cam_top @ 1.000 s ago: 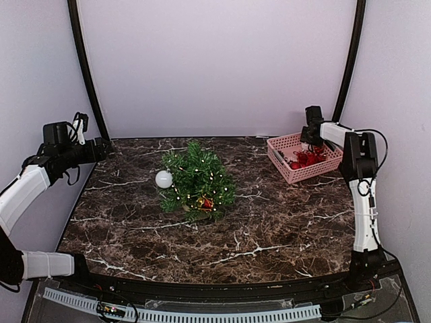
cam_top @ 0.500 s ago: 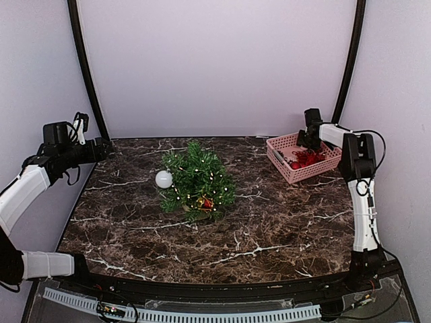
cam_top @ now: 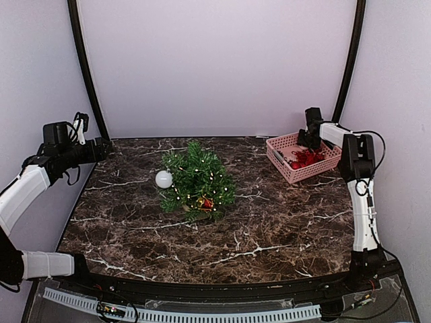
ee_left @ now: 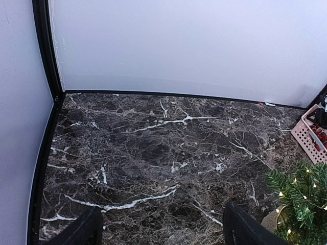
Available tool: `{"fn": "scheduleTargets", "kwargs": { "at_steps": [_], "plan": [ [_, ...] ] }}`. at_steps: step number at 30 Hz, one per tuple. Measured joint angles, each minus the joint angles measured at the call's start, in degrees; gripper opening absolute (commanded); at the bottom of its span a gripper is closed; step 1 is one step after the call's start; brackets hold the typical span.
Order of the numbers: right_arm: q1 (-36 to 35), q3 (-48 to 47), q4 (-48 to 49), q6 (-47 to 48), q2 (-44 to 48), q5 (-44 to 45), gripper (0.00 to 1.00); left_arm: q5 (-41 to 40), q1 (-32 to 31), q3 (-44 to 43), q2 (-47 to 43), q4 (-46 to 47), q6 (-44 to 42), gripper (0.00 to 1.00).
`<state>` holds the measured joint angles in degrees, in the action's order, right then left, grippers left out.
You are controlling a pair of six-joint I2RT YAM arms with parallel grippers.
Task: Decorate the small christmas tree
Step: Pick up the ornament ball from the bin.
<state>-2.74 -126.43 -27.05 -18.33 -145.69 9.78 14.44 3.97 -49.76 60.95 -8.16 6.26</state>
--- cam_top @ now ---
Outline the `white ball ornament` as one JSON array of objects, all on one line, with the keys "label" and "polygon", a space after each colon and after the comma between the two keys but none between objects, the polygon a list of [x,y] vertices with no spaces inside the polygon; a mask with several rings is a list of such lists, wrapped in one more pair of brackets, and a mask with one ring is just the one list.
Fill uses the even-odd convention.
[{"label": "white ball ornament", "polygon": [[156,174],[155,181],[158,188],[167,189],[173,184],[173,176],[169,171],[161,170]]}]

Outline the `small green christmas tree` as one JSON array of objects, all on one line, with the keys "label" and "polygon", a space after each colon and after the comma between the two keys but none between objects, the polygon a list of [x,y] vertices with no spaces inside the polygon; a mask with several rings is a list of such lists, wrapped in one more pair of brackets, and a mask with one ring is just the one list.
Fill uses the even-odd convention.
[{"label": "small green christmas tree", "polygon": [[[162,156],[162,165],[173,176],[173,184],[162,189],[160,207],[166,213],[184,211],[185,219],[211,219],[224,216],[234,204],[236,185],[221,159],[211,150],[191,141],[185,151],[169,151]],[[197,209],[197,199],[205,195],[213,199],[213,211]]]}]

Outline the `red gold drum ornament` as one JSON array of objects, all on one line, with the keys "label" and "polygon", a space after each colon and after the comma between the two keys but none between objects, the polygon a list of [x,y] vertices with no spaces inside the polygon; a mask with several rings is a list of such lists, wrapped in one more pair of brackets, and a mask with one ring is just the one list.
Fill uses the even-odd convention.
[{"label": "red gold drum ornament", "polygon": [[205,195],[200,196],[196,202],[197,209],[200,211],[211,212],[213,211],[214,202],[213,199],[207,198]]}]

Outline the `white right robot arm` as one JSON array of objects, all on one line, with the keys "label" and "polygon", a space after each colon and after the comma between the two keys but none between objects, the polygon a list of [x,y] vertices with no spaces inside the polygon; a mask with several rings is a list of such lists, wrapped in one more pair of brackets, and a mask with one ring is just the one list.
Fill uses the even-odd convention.
[{"label": "white right robot arm", "polygon": [[338,169],[347,185],[354,216],[354,243],[350,272],[343,278],[351,292],[361,290],[370,280],[373,268],[380,265],[383,249],[376,228],[374,176],[380,166],[376,162],[374,131],[351,131],[324,120],[316,107],[305,110],[306,128],[298,133],[298,144],[315,150],[321,143],[341,149]]}]

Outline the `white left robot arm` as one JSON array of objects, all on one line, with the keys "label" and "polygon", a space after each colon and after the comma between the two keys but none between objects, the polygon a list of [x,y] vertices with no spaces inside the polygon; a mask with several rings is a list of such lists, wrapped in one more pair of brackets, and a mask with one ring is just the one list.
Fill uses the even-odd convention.
[{"label": "white left robot arm", "polygon": [[80,293],[95,288],[94,277],[87,273],[81,254],[28,251],[16,248],[10,239],[17,223],[34,201],[54,184],[66,178],[74,182],[69,171],[82,165],[104,161],[112,143],[102,137],[86,139],[84,120],[57,122],[42,128],[43,142],[37,152],[27,157],[18,175],[1,191],[1,282],[19,285],[22,281],[51,277],[68,277]]}]

